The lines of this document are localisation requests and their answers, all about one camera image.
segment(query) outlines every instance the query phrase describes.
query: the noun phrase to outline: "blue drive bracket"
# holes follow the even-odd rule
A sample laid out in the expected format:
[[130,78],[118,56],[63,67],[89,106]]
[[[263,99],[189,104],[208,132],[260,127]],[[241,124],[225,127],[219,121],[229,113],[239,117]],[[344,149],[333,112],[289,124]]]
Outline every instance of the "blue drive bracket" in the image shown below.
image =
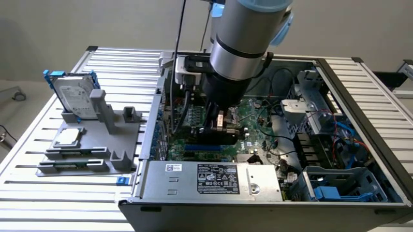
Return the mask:
[[54,78],[54,77],[62,77],[62,76],[65,76],[65,75],[66,75],[66,72],[65,72],[65,71],[53,71],[51,74],[50,74],[49,69],[43,71],[45,80],[46,80],[47,84],[50,85],[50,88],[54,90],[54,92],[55,92],[55,94],[57,94],[57,96],[58,96],[58,99],[59,99],[61,104],[62,104],[62,106],[63,106],[63,112],[69,112],[69,110],[67,110],[66,107],[65,107],[63,101],[62,101],[62,99],[61,99],[59,93],[58,93],[58,91],[57,91],[57,89],[55,89],[54,82],[53,82],[53,78]]
[[316,198],[321,202],[368,202],[374,193],[364,193],[360,196],[341,196],[337,187],[320,186],[315,189]]
[[100,81],[98,81],[98,75],[97,75],[94,70],[92,70],[90,75],[92,75],[93,80],[94,80],[94,87],[101,89],[101,84],[100,84]]

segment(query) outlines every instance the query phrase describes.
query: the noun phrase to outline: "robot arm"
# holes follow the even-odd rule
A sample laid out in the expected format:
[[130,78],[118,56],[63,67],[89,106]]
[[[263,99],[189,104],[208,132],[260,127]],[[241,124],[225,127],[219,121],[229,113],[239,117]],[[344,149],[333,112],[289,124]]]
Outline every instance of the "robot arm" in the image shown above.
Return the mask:
[[253,77],[260,77],[257,69],[261,68],[275,36],[279,38],[279,34],[285,35],[288,31],[292,1],[228,0],[220,25],[215,30],[217,35],[211,57],[178,58],[176,82],[190,91],[194,84],[200,83],[197,80],[204,77],[202,90],[208,98],[204,134],[208,134],[208,130],[212,130],[216,138],[219,134],[224,134],[224,137],[229,134],[220,119],[227,116],[229,107],[241,101]]
[[281,43],[293,19],[292,1],[227,1],[211,56],[216,74],[204,84],[216,112],[225,111],[245,95],[276,35],[273,42]]

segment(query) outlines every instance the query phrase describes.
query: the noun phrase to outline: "power supply label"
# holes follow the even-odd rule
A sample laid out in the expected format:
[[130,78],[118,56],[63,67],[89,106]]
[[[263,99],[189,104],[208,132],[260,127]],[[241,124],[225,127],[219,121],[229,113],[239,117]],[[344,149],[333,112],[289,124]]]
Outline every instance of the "power supply label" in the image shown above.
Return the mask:
[[197,174],[201,194],[240,194],[237,165],[198,164]]

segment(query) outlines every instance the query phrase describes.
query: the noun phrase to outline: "metal frame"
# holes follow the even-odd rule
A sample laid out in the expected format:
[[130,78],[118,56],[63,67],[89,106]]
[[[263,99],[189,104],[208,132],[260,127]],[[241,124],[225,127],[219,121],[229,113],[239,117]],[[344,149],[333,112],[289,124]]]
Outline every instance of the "metal frame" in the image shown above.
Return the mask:
[[[398,72],[404,73],[408,76],[410,81],[413,81],[413,60],[407,59],[404,61],[406,62],[402,65]],[[395,94],[395,96],[399,99],[413,99],[413,90],[398,90],[398,89],[395,89],[392,93]]]
[[[98,72],[100,79],[105,83],[104,89],[109,92],[109,102],[116,108],[124,107],[125,101],[129,101],[129,104],[133,103],[137,107],[150,109],[145,106],[152,104],[152,94],[156,92],[157,83],[154,80],[160,78],[156,68],[158,67],[157,55],[160,56],[160,54],[160,51],[101,47],[97,51],[86,52],[73,72],[89,72],[92,69]],[[309,58],[319,58],[304,56],[289,57],[303,61],[308,61]],[[340,73],[340,78],[343,76],[348,80],[358,79],[359,77],[355,76],[355,73],[363,75],[360,78],[370,78],[351,58],[325,59],[335,72]],[[359,69],[359,71],[351,69],[348,70],[351,74],[341,75],[341,73],[347,72],[339,69],[341,67],[352,67],[352,69]],[[380,89],[366,91],[360,88],[348,87],[348,91],[356,101],[375,101],[372,96],[366,94],[367,92],[376,94],[378,101],[387,99],[384,96],[378,95],[382,92]],[[10,155],[0,164],[0,231],[133,232],[133,227],[128,223],[114,203],[117,200],[132,195],[133,187],[116,185],[118,175],[80,177],[35,176],[35,165],[45,157],[41,153],[49,148],[50,142],[57,134],[57,129],[63,121],[59,116],[61,109],[62,106],[54,96],[23,134]],[[366,106],[363,110],[367,116],[375,115],[372,114],[372,110],[367,110]],[[386,130],[384,128],[376,129],[382,135],[386,134],[383,131]],[[145,143],[145,130],[146,127],[142,128],[138,136],[137,156],[141,154],[142,144]],[[138,169],[144,170],[145,165],[146,161],[141,163]],[[344,209],[347,212],[348,210],[355,211],[352,207],[344,205],[339,205],[339,208],[328,208],[329,206],[321,204],[321,210],[313,211],[313,213],[317,214],[317,212],[325,211],[328,214],[339,209]],[[276,215],[269,220],[273,221],[275,218],[280,218],[285,222],[295,220],[293,223],[297,223],[300,214],[296,214],[293,218],[281,217],[292,210],[297,212],[296,204],[292,204],[291,208],[277,207],[275,211]],[[398,228],[391,228],[390,226],[395,225],[387,225],[387,231],[400,231]]]
[[398,160],[394,151],[391,150],[388,144],[382,138],[372,122],[370,121],[360,105],[355,101],[347,87],[340,81],[339,77],[335,75],[335,71],[329,67],[329,64],[325,60],[320,60],[321,68],[329,73],[327,75],[327,84],[333,93],[335,99],[339,101],[347,116],[350,117],[354,125],[360,133],[360,136],[368,145],[371,152],[374,155],[378,155],[376,161],[386,172],[387,177],[390,175],[387,172],[390,171],[398,184],[402,186],[402,190],[406,193],[407,197],[402,196],[404,202],[411,205],[411,201],[413,199],[413,180],[404,169],[400,161]]

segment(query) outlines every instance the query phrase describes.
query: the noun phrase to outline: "circuit board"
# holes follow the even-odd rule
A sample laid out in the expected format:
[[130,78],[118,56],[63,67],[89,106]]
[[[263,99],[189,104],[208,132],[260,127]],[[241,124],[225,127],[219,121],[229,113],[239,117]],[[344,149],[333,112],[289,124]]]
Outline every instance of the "circuit board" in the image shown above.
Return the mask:
[[[185,127],[197,128],[202,126],[206,110],[204,106],[192,106],[188,111],[188,117],[184,122]],[[169,160],[174,161],[213,161],[213,162],[245,162],[256,153],[267,156],[264,144],[271,146],[275,138],[267,136],[261,130],[275,135],[272,121],[268,117],[268,111],[263,106],[263,101],[257,99],[243,99],[237,107],[229,109],[228,128],[244,128],[247,137],[239,140],[236,145],[205,146],[206,150],[192,150],[192,146],[186,144],[189,132],[181,132],[169,142]]]

